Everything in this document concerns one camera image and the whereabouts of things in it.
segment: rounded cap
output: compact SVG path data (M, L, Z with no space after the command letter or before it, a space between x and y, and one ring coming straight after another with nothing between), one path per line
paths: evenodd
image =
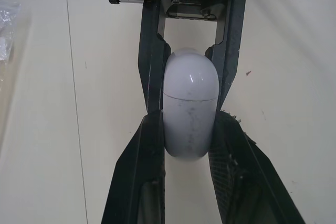
M218 98L218 75L212 62L195 49L172 53L164 73L163 93L187 101Z

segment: white table surface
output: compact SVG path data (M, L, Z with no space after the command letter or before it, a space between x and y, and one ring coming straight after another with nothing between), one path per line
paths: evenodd
M22 11L0 94L0 223L100 223L116 161L146 114L142 6L11 1ZM271 159L307 224L336 220L335 15L334 0L247 0L223 107ZM166 21L173 50L205 51L214 37L214 23ZM166 156L165 168L166 223L220 223L207 157Z

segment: plastic bag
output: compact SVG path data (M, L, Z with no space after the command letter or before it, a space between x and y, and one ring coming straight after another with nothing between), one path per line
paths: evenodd
M5 69L12 49L15 20L20 5L0 0L0 90L5 77Z

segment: cylindrical body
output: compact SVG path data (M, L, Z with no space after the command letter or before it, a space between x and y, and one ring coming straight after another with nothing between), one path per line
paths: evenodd
M210 146L218 98L212 62L194 49L180 49L167 61L163 83L165 147L175 157L198 158Z

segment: white plastic container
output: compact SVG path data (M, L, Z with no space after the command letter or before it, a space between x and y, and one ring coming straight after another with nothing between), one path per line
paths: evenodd
M210 146L218 98L212 62L191 48L172 53L163 84L165 148L174 157L195 159Z

